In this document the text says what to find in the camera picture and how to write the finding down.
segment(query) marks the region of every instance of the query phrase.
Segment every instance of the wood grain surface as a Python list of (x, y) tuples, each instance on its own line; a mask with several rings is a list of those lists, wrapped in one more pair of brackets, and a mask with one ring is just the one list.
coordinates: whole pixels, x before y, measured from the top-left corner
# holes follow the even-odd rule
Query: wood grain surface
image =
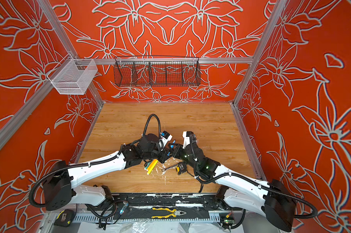
[[(140, 139), (148, 116), (154, 113), (161, 121), (161, 131), (166, 130), (177, 143), (183, 144), (183, 131), (193, 131), (197, 145), (204, 155), (228, 168), (254, 177), (246, 150), (228, 103), (106, 103), (98, 117), (79, 162), (106, 156), (119, 150), (123, 143)], [(153, 117), (147, 133), (158, 134), (158, 124)], [(161, 168), (177, 163), (174, 158), (165, 164), (158, 163), (150, 175), (144, 162), (125, 170), (111, 172), (84, 183), (107, 185), (111, 192), (180, 192), (197, 193), (200, 184), (187, 173), (177, 175), (175, 168), (162, 172)], [(219, 184), (204, 185), (204, 193), (217, 192)]]

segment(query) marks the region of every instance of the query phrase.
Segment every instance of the wire mesh basket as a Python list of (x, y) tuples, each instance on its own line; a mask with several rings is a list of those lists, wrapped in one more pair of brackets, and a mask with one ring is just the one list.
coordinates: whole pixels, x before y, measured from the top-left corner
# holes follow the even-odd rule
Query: wire mesh basket
[(115, 57), (117, 86), (199, 86), (197, 57)]
[(94, 59), (87, 66), (78, 66), (73, 59), (66, 60), (61, 71), (50, 79), (52, 85), (65, 95), (83, 95), (93, 80), (98, 68)]

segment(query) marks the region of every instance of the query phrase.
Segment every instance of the tape measure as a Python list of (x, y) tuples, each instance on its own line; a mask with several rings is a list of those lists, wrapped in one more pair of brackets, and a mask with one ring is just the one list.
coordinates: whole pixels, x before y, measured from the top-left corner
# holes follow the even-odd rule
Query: tape measure
[(177, 164), (177, 167), (175, 168), (178, 172), (178, 175), (187, 172), (187, 165), (184, 162), (180, 162)]
[(75, 212), (70, 209), (63, 210), (54, 222), (54, 226), (68, 227), (75, 216)]

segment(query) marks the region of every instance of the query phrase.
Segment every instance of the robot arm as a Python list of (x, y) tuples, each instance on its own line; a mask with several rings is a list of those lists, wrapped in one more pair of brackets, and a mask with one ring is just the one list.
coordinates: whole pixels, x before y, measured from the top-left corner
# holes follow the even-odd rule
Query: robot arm
[[(221, 184), (215, 202), (220, 206), (239, 207), (257, 212), (267, 218), (274, 226), (290, 230), (296, 209), (296, 202), (302, 202), (312, 208), (313, 212), (301, 218), (317, 215), (316, 208), (305, 200), (291, 196), (284, 185), (273, 180), (271, 183), (253, 179), (232, 171), (206, 156), (196, 144), (196, 137), (191, 131), (183, 132), (184, 143), (168, 143), (172, 136), (164, 131), (156, 136), (144, 133), (140, 140), (123, 144), (119, 151), (110, 155), (80, 164), (66, 165), (65, 161), (57, 162), (52, 171), (38, 180), (29, 192), (29, 202), (35, 207), (46, 207), (52, 211), (68, 203), (84, 203), (92, 206), (111, 203), (112, 194), (109, 188), (90, 187), (84, 182), (112, 171), (123, 170), (138, 165), (142, 160), (157, 159), (164, 163), (170, 157), (183, 160), (194, 168), (195, 178), (201, 184), (215, 182)], [(37, 203), (34, 193), (43, 185), (45, 203)]]
[[(183, 145), (170, 143), (173, 145), (170, 147), (172, 155), (192, 166), (195, 178), (201, 184), (215, 182), (223, 185), (215, 197), (215, 201), (220, 205), (226, 204), (259, 213), (271, 224), (286, 231), (291, 230), (294, 218), (311, 218), (317, 215), (317, 210), (312, 204), (292, 196), (280, 181), (274, 179), (269, 183), (239, 174), (204, 156), (196, 144), (193, 132), (183, 132), (183, 138)], [(308, 205), (313, 212), (308, 215), (295, 215), (296, 201)]]

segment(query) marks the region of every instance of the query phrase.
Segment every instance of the orange floral wallpaper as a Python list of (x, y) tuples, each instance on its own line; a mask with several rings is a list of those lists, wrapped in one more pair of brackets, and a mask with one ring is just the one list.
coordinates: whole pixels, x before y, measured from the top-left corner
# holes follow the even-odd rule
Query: orange floral wallpaper
[(36, 1), (0, 0), (0, 129), (64, 56)]
[[(52, 89), (0, 151), (0, 232), (36, 232), (44, 209), (28, 202), (33, 184), (55, 162), (75, 162), (98, 105), (86, 95)], [(41, 187), (35, 194), (44, 203)]]
[(268, 180), (318, 209), (294, 231), (351, 232), (351, 0), (288, 1), (238, 107)]
[[(0, 0), (0, 129), (65, 55), (36, 1)], [(74, 162), (97, 111), (89, 90), (81, 96), (52, 90), (2, 148), (0, 233), (38, 230), (44, 210), (29, 205), (28, 192), (56, 161)]]
[[(274, 0), (50, 0), (81, 58), (252, 56)], [(230, 101), (248, 64), (202, 65), (199, 87), (118, 87), (113, 68), (94, 84), (107, 102)]]

